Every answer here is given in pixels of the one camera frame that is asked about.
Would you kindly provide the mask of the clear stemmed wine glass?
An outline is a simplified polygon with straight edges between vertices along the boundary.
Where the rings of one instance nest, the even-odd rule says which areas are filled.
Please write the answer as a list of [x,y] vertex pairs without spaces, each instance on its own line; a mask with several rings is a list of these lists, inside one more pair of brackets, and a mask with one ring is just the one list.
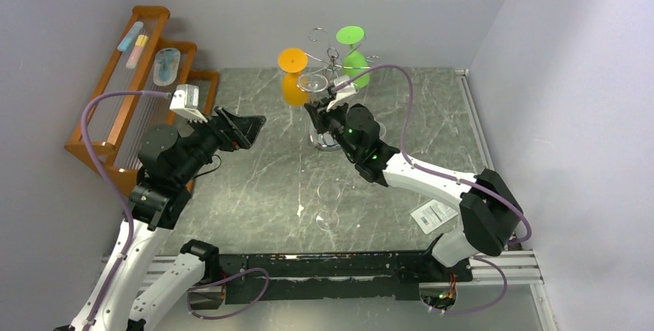
[[308,97],[305,105],[317,104],[326,94],[329,81],[319,73],[304,73],[297,80],[297,87]]

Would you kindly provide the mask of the orange plastic wine glass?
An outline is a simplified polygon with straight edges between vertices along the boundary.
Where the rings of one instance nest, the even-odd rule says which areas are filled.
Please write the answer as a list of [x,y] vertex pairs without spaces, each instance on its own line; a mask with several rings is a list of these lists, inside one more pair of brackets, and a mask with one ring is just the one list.
[[308,57],[300,48],[287,48],[278,56],[278,66],[285,73],[281,80],[282,99],[289,106],[303,106],[309,94],[298,87],[298,79],[308,65]]

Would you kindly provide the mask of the green plastic wine glass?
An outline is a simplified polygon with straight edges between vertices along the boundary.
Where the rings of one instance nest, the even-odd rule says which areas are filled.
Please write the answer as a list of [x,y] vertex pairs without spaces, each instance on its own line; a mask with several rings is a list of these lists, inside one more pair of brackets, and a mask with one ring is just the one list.
[[350,79],[364,72],[369,66],[366,57],[359,51],[359,46],[366,37],[362,27],[348,25],[336,33],[339,43],[349,47],[348,53],[342,58],[342,73]]

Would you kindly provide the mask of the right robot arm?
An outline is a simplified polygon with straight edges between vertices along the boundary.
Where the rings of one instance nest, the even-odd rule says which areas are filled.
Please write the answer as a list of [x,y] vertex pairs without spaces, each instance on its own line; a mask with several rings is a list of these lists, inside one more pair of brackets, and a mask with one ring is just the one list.
[[381,139],[380,125],[361,104],[328,108],[328,100],[306,103],[312,125],[329,133],[359,175],[370,183],[416,192],[449,206],[460,223],[432,244],[423,263],[432,280],[476,254],[499,256],[523,218],[523,210],[498,172],[455,172],[405,155]]

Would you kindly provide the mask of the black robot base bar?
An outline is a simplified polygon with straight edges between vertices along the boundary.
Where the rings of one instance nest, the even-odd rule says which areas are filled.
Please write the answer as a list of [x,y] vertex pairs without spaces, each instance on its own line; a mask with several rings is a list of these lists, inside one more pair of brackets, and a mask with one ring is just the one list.
[[222,254],[194,281],[198,309],[213,309],[224,294],[227,305],[260,301],[365,299],[417,300],[425,283],[448,285],[472,280],[469,260],[454,267],[424,250],[305,254]]

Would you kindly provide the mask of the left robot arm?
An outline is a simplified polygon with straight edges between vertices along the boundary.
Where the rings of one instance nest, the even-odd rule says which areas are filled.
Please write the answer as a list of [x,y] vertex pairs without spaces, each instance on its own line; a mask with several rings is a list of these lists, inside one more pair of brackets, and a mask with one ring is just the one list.
[[218,247],[191,240],[172,267],[140,291],[151,262],[191,198],[188,184],[218,151],[251,148],[265,123],[262,115],[241,117],[218,107],[207,122],[192,123],[188,137],[166,124],[144,134],[138,153],[142,167],[127,198],[116,246],[96,288],[64,330],[153,330],[190,290],[230,281]]

